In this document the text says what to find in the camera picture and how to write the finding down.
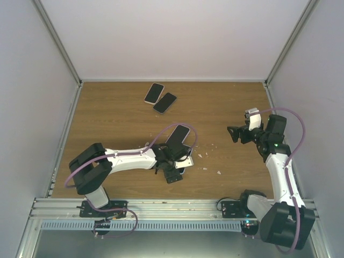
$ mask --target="purple cable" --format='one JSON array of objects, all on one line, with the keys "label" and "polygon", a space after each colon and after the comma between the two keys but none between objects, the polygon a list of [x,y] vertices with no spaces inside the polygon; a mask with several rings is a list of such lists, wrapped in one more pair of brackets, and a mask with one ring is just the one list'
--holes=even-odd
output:
[{"label": "purple cable", "polygon": [[[152,145],[157,141],[157,139],[158,139],[167,129],[170,129],[171,127],[177,126],[177,125],[184,125],[184,126],[187,126],[187,127],[191,128],[191,129],[194,131],[194,133],[195,133],[195,142],[192,144],[192,146],[191,146],[189,149],[194,148],[195,145],[196,145],[196,143],[197,143],[197,140],[198,140],[198,134],[197,134],[196,129],[195,129],[193,126],[189,125],[189,124],[185,124],[185,123],[175,123],[175,124],[172,124],[172,125],[167,126],[164,130],[162,130],[162,131],[154,138],[154,140],[152,141],[152,143],[151,143],[150,145],[148,145],[144,150],[139,151],[139,152],[118,153],[117,156],[139,155],[139,154],[141,154],[141,153],[144,153],[144,152],[148,151],[148,150],[152,147]],[[89,160],[88,162],[82,164],[80,167],[78,167],[77,169],[75,169],[75,170],[73,171],[73,173],[71,173],[71,174],[67,177],[66,181],[64,182],[64,187],[65,187],[65,188],[73,188],[73,187],[75,187],[75,185],[68,185],[68,182],[73,178],[73,176],[75,176],[77,173],[80,172],[80,170],[84,169],[84,168],[87,167],[89,164],[92,164],[93,162],[96,162],[96,161],[101,160],[101,159],[105,159],[105,158],[107,158],[107,157],[114,157],[114,156],[115,156],[115,154],[103,155],[103,156],[95,157],[94,159],[91,159],[91,160]]]},{"label": "purple cable", "polygon": [[[302,118],[297,113],[295,113],[294,111],[292,111],[290,109],[285,109],[283,107],[274,107],[274,108],[271,108],[271,109],[266,109],[266,110],[263,110],[263,111],[251,113],[248,116],[250,117],[250,116],[253,116],[255,114],[261,114],[261,113],[265,113],[265,112],[269,112],[269,111],[274,111],[274,110],[280,110],[280,111],[286,111],[286,112],[292,113],[294,116],[297,117],[297,119],[299,119],[299,121],[300,121],[300,123],[302,125],[302,137],[301,137],[301,140],[300,140],[299,144],[296,146],[296,148],[294,149],[294,151],[292,151],[290,156],[287,158],[287,160],[285,162],[285,167],[284,167],[284,173],[285,173],[286,182],[288,184],[288,188],[289,188],[290,194],[293,195],[294,191],[292,190],[292,186],[291,186],[291,182],[290,182],[289,171],[288,171],[287,165],[289,164],[289,162],[292,159],[292,157],[295,155],[295,153],[300,149],[301,145],[303,144],[303,142],[305,140],[305,136],[306,136],[306,127],[305,127],[305,123],[303,122]],[[295,237],[294,237],[294,241],[293,241],[290,249],[287,250],[287,251],[281,250],[281,248],[276,245],[277,249],[281,253],[283,253],[283,254],[290,254],[290,253],[292,253],[295,250],[295,247],[297,245],[297,241],[299,240],[299,235],[300,235],[300,211],[298,209],[297,201],[296,201],[296,198],[294,196],[292,197],[292,201],[294,203],[295,210],[296,210]]]},{"label": "purple cable", "polygon": [[[95,207],[93,206],[93,204],[92,204],[89,200],[87,200],[87,202],[88,202],[89,205],[92,207],[92,209],[94,209],[95,211],[99,211],[99,212],[127,211],[127,212],[130,212],[131,214],[133,214],[134,217],[135,217],[135,225],[133,226],[133,228],[132,228],[129,232],[127,232],[127,233],[125,233],[125,234],[122,234],[122,235],[110,235],[110,236],[103,236],[103,235],[102,235],[102,238],[121,238],[121,237],[125,237],[125,236],[127,236],[127,235],[133,233],[134,230],[135,230],[135,229],[137,228],[137,226],[138,226],[138,223],[139,223],[138,216],[137,216],[136,213],[133,212],[132,210],[129,210],[129,209],[126,209],[126,208],[114,208],[114,209],[101,210],[101,209],[95,208]],[[99,224],[96,224],[96,223],[95,223],[95,225],[94,225],[94,227],[93,227],[93,233],[94,233],[94,235],[96,235],[96,227],[97,227],[97,225],[100,225],[100,224],[102,224],[102,223],[99,223]]]}]

